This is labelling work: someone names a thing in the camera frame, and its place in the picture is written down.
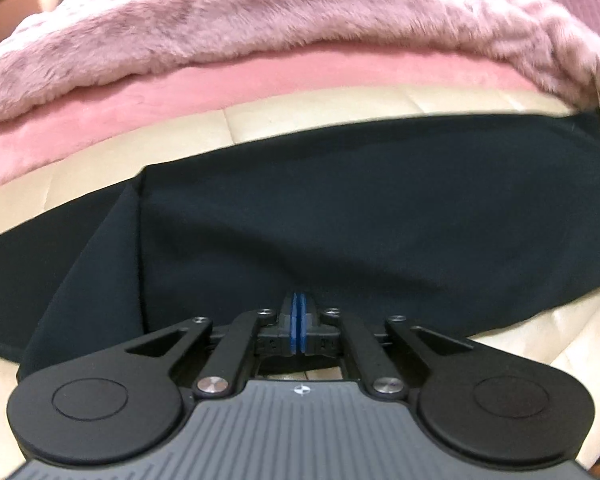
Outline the pink fluffy blanket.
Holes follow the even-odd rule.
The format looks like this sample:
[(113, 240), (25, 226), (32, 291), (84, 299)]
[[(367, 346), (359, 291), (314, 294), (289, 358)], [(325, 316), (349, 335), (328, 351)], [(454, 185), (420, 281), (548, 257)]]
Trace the pink fluffy blanket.
[(577, 106), (600, 36), (553, 0), (64, 0), (0, 43), (0, 122), (79, 87), (323, 41), (463, 51)]

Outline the pink bed sheet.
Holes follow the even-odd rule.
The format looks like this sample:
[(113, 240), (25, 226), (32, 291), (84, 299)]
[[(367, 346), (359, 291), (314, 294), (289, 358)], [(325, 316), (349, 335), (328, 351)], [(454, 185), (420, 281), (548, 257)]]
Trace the pink bed sheet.
[(534, 91), (512, 66), (468, 54), (319, 44), (77, 88), (0, 122), (0, 185), (112, 136), (270, 96), (357, 86), (448, 84)]

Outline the black pants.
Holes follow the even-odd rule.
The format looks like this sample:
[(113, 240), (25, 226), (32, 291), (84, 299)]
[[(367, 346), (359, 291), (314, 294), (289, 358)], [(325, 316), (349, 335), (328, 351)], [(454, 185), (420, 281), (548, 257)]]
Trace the black pants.
[(393, 119), (152, 165), (0, 236), (23, 374), (291, 292), (454, 336), (600, 287), (594, 114)]

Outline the cream leather mattress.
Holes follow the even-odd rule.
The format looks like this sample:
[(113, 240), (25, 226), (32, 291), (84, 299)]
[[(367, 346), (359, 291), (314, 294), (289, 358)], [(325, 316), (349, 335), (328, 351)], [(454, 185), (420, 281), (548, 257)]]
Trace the cream leather mattress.
[[(554, 96), (528, 91), (347, 88), (276, 96), (122, 133), (0, 186), (0, 236), (152, 165), (323, 128), (466, 115), (575, 114)], [(521, 322), (470, 336), (554, 364), (584, 381), (596, 415), (579, 458), (585, 466), (594, 464), (600, 457), (600, 287)], [(0, 356), (0, 477), (21, 460), (5, 415), (18, 364)]]

